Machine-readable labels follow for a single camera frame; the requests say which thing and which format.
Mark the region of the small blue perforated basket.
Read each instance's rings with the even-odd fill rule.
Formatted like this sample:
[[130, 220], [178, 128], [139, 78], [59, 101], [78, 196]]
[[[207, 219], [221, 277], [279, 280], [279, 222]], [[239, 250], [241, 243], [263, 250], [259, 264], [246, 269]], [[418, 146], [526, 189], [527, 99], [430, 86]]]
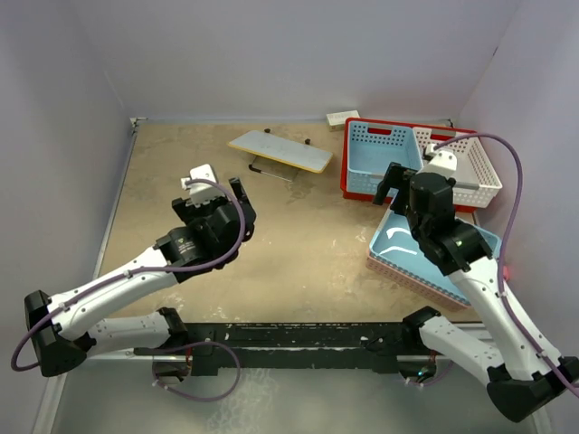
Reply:
[[373, 196], [392, 162], [422, 168], [413, 129], [404, 125], [353, 118], [345, 128], [345, 191]]

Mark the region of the white perforated basket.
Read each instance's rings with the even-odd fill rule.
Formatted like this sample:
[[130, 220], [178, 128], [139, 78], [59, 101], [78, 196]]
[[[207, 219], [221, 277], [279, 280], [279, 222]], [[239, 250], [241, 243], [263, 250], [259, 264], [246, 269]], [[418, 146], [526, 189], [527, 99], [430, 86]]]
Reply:
[[[414, 138], [423, 152], [430, 144], [438, 144], [453, 137], [472, 134], [472, 131], [447, 127], [413, 127]], [[455, 207], [460, 212], [473, 213], [487, 208], [502, 188], [497, 172], [477, 137], [462, 139], [444, 148], [458, 160], [454, 187]]]

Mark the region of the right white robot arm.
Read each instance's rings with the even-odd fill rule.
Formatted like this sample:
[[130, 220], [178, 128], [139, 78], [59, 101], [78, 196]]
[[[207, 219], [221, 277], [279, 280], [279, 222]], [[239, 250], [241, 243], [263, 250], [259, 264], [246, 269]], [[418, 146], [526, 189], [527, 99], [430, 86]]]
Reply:
[[391, 211], [403, 216], [425, 258], [462, 292], [493, 343], [461, 331], [432, 308], [405, 318], [403, 346], [449, 357], [482, 383], [497, 410], [520, 422], [578, 379], [578, 359], [563, 356], [538, 330], [503, 279], [493, 251], [474, 225], [457, 217], [451, 177], [398, 163], [386, 169], [373, 202], [390, 190]]

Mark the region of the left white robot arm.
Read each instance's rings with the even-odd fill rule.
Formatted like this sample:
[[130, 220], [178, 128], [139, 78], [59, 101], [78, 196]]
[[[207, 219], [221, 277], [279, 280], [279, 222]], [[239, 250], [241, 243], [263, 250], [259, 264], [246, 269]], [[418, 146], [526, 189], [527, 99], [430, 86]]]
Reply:
[[222, 269], [236, 259], [254, 232], [256, 212], [238, 178], [215, 197], [177, 198], [172, 208], [182, 221], [129, 263], [65, 293], [34, 291], [24, 300], [35, 367], [53, 377], [86, 359], [121, 349], [177, 354], [191, 339], [173, 308], [146, 316], [114, 318], [113, 313], [158, 290]]

